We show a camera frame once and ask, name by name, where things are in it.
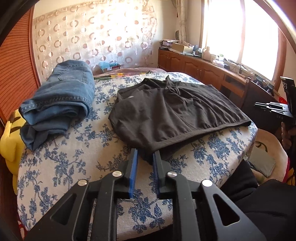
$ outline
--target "black t-shirt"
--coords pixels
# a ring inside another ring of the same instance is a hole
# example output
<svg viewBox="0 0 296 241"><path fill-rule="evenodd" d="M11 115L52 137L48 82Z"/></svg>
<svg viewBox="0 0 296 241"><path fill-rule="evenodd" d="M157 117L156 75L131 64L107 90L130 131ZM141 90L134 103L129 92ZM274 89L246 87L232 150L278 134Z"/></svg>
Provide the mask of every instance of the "black t-shirt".
<svg viewBox="0 0 296 241"><path fill-rule="evenodd" d="M251 120L212 85L145 78L120 89L109 115L113 130L147 160L160 150L163 160L201 135Z"/></svg>

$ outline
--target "jeans pocket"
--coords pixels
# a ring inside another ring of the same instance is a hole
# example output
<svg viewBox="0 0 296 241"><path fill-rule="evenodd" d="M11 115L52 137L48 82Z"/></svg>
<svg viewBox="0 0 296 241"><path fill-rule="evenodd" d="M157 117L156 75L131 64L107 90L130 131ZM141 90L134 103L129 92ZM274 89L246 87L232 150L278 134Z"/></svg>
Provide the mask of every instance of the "jeans pocket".
<svg viewBox="0 0 296 241"><path fill-rule="evenodd" d="M58 76L59 80L79 80L88 84L84 65L69 68Z"/></svg>

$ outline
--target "cardboard box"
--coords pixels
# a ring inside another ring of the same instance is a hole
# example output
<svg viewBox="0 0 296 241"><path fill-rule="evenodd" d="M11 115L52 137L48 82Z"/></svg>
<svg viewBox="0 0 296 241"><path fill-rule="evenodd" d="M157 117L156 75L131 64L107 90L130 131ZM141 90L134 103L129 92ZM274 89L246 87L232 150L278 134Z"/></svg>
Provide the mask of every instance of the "cardboard box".
<svg viewBox="0 0 296 241"><path fill-rule="evenodd" d="M177 43L172 44L172 49L179 51L181 53L190 53L190 54L193 53L193 47L186 47Z"/></svg>
<svg viewBox="0 0 296 241"><path fill-rule="evenodd" d="M120 69L120 65L118 65L118 66L113 66L113 67L111 67L110 70L108 70L107 68L105 68L105 69L103 69L103 74L105 74L105 73L107 73L107 72L110 72L110 71L113 71L113 70L118 70L118 69Z"/></svg>

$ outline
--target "window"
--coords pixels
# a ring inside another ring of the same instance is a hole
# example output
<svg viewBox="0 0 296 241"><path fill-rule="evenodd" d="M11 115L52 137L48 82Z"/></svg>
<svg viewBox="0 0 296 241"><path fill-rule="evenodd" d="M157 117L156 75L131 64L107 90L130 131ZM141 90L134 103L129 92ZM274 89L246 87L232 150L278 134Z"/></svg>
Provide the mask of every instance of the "window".
<svg viewBox="0 0 296 241"><path fill-rule="evenodd" d="M279 31L254 0L205 0L202 47L272 81Z"/></svg>

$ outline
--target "white bedspread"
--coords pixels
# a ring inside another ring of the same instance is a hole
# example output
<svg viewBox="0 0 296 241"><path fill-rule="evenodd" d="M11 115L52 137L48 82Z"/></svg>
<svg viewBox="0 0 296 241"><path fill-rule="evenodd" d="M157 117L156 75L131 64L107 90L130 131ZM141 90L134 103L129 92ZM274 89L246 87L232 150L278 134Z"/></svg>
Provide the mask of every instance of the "white bedspread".
<svg viewBox="0 0 296 241"><path fill-rule="evenodd" d="M90 115L73 121L67 134L48 140L35 152L25 150L18 176L18 212L26 229L36 222L79 179L95 181L127 160L129 149L111 128L108 115L117 90L145 77L165 80L168 74L143 74L96 81ZM169 73L172 81L200 83L183 73ZM226 128L188 144L169 160L172 169L193 181L212 180L220 187L237 168L255 141L257 128ZM157 231L172 223L172 203L158 200L152 166L139 158L134 198L119 200L118 240Z"/></svg>

